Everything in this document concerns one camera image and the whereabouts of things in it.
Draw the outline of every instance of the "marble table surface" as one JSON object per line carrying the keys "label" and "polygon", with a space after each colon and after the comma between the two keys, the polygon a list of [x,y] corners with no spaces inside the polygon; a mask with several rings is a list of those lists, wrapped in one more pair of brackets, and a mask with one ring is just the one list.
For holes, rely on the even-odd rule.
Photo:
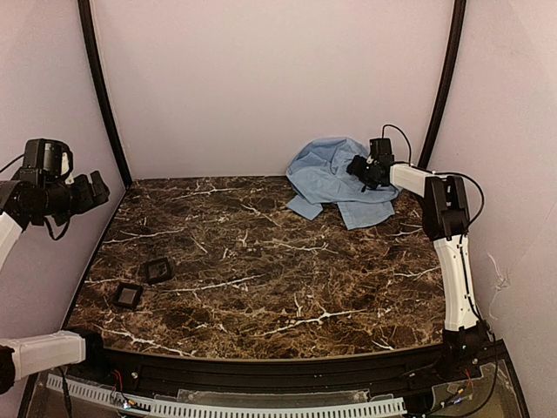
{"label": "marble table surface", "polygon": [[[396,214],[347,231],[335,205],[309,221],[286,209],[286,178],[140,180],[128,191],[69,327],[110,348],[212,359],[361,354],[441,341],[440,266],[402,193]],[[141,265],[166,257],[172,280]],[[144,292],[115,307],[118,282]]]}

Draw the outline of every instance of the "white arm segment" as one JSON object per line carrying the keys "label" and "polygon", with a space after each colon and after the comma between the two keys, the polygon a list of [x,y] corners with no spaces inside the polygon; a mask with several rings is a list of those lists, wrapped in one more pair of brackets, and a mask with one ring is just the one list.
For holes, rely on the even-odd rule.
{"label": "white arm segment", "polygon": [[[471,305],[476,306],[473,297],[472,280],[470,277],[470,261],[468,259],[468,237],[459,235],[452,239],[437,239],[433,242],[435,252],[439,257],[445,289],[445,329],[459,331],[461,327],[474,327],[478,318],[472,312]],[[462,265],[462,255],[466,265]]]}
{"label": "white arm segment", "polygon": [[16,381],[30,374],[85,360],[85,340],[69,331],[38,337],[0,339],[0,346],[14,349],[11,358],[16,367]]}
{"label": "white arm segment", "polygon": [[431,175],[430,172],[423,172],[408,164],[395,164],[391,167],[391,184],[423,198],[426,177]]}
{"label": "white arm segment", "polygon": [[8,213],[0,213],[0,271],[22,232],[21,226]]}
{"label": "white arm segment", "polygon": [[[392,185],[407,189],[409,192],[423,198],[426,178],[435,176],[435,174],[418,170],[408,164],[395,164],[391,167],[390,176]],[[462,265],[459,235],[453,236],[450,239],[437,239],[433,242],[443,274],[446,305],[445,329],[448,331],[458,331],[461,327],[465,329],[474,327],[478,320],[470,307],[470,301],[474,306],[476,304],[473,297],[470,261],[468,259],[468,238],[466,236],[462,237],[461,245],[466,263],[465,266]],[[466,291],[466,279],[468,280],[470,293]]]}
{"label": "white arm segment", "polygon": [[[0,271],[22,231],[8,213],[0,214]],[[0,339],[0,346],[14,350],[11,359],[16,369],[16,381],[43,370],[85,360],[85,340],[68,331],[30,338]]]}

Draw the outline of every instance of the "crumpled towel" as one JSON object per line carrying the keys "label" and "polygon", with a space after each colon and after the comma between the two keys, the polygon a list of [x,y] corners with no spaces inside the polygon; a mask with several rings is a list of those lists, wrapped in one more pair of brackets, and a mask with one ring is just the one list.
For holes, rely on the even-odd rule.
{"label": "crumpled towel", "polygon": [[317,139],[292,161],[286,177],[298,194],[286,207],[309,220],[322,211],[322,203],[336,203],[347,229],[377,225],[394,215],[391,200],[396,187],[366,189],[357,177],[346,172],[354,155],[367,157],[367,149],[350,138]]}

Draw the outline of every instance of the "small black square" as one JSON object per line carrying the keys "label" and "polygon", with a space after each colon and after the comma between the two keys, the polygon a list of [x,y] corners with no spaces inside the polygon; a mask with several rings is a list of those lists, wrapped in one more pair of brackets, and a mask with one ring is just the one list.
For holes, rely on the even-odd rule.
{"label": "small black square", "polygon": [[146,262],[143,264],[143,269],[145,281],[150,285],[172,279],[171,264],[166,257]]}
{"label": "small black square", "polygon": [[114,293],[112,305],[135,309],[139,304],[139,299],[141,299],[141,293],[143,293],[142,286],[120,282],[116,293]]}

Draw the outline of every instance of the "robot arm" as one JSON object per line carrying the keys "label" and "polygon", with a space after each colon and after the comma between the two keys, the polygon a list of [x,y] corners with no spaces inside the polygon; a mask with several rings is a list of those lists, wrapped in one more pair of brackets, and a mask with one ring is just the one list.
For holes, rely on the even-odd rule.
{"label": "robot arm", "polygon": [[[73,215],[108,201],[110,192],[99,172],[91,174],[90,183],[83,174],[74,179],[72,167],[66,144],[51,139],[27,142],[22,166],[0,185],[0,271],[29,224],[50,226],[46,216],[51,216],[58,226],[67,227]],[[69,331],[0,339],[0,394],[30,374],[86,360],[99,344],[97,334]]]}
{"label": "robot arm", "polygon": [[[424,229],[430,239],[433,237],[443,275],[445,329],[458,332],[462,327],[475,327],[478,317],[473,311],[476,303],[466,236],[469,218],[462,179],[450,179],[406,164],[395,164],[391,167],[390,183],[430,200],[429,204],[424,200],[424,209],[429,211],[429,217],[424,213]],[[451,222],[456,226],[454,231],[450,228]]]}
{"label": "robot arm", "polygon": [[439,257],[446,316],[442,357],[436,369],[448,379],[474,357],[487,338],[487,324],[473,296],[464,180],[458,175],[437,175],[395,163],[389,138],[371,139],[370,150],[368,158],[355,156],[347,171],[371,189],[395,185],[415,194],[422,208],[424,232]]}

